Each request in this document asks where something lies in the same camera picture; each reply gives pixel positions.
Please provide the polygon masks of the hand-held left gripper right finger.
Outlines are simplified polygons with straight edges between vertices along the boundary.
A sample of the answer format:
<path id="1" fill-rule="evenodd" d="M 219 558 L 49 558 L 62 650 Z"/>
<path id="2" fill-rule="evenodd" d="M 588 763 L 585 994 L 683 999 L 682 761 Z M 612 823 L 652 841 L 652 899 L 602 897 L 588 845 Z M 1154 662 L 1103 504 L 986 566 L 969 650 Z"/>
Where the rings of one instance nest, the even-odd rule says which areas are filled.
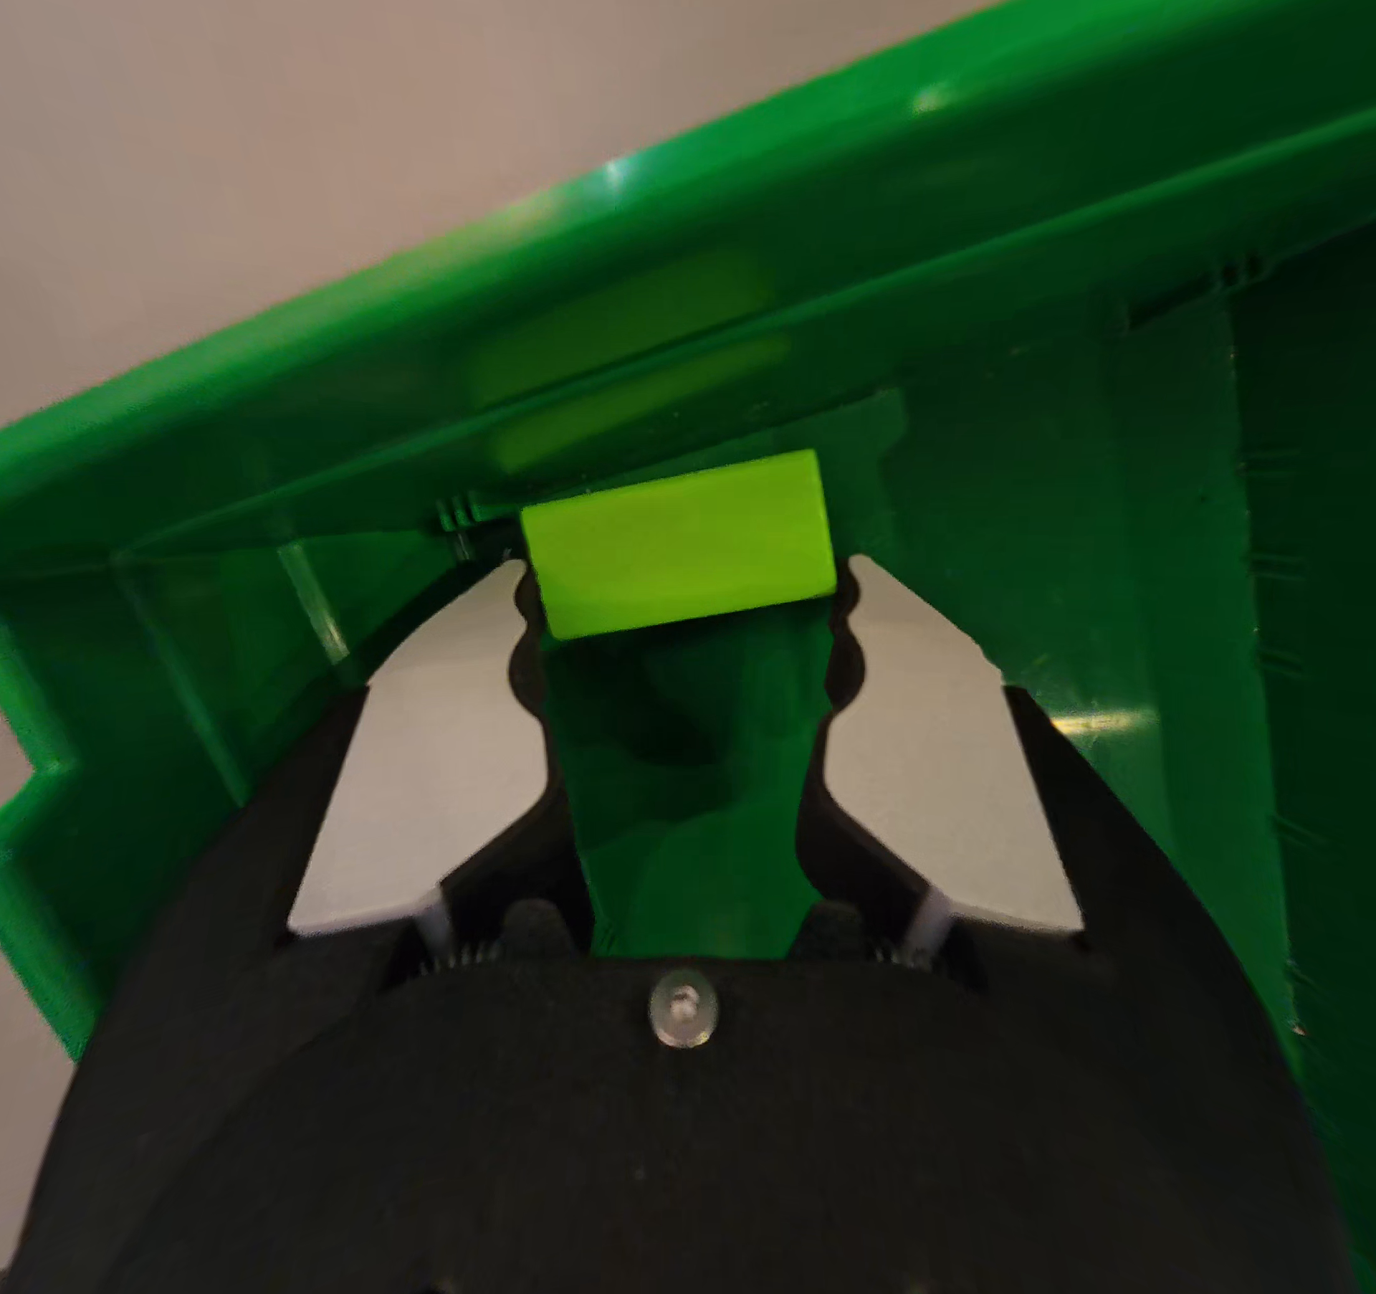
<path id="1" fill-rule="evenodd" d="M 972 966 L 983 942 L 1078 953 L 1084 913 L 981 647 L 866 555 L 837 562 L 829 631 L 794 828 L 816 905 L 791 959 Z"/>

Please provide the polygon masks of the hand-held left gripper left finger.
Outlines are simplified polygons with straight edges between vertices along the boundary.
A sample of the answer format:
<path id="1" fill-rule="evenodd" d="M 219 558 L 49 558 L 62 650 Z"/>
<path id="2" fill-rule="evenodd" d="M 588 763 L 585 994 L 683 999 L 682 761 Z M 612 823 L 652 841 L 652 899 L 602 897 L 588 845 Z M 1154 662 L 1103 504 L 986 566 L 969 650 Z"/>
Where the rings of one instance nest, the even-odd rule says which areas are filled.
<path id="1" fill-rule="evenodd" d="M 557 907 L 592 945 L 592 897 L 545 716 L 542 607 L 521 558 L 493 566 L 372 677 L 289 930 L 412 922 L 474 957 L 507 910 Z"/>

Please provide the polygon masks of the lime green block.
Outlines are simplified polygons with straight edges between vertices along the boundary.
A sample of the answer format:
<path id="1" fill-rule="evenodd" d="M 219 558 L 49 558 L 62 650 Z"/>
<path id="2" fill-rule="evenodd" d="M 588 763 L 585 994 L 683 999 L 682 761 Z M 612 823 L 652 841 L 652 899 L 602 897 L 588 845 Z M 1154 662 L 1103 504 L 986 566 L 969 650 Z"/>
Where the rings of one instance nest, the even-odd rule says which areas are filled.
<path id="1" fill-rule="evenodd" d="M 531 504 L 521 530 L 560 642 L 836 591 L 811 449 Z"/>

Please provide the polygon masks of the green plastic bin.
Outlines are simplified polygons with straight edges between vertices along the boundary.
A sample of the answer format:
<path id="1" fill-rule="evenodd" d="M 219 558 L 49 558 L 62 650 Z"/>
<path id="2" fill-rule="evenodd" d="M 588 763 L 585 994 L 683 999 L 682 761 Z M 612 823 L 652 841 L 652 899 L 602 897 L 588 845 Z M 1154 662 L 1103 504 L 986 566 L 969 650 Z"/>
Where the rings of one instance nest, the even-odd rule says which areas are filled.
<path id="1" fill-rule="evenodd" d="M 3 427 L 47 1027 L 454 532 L 791 446 L 1178 860 L 1371 1293 L 1374 0 L 1008 0 Z"/>

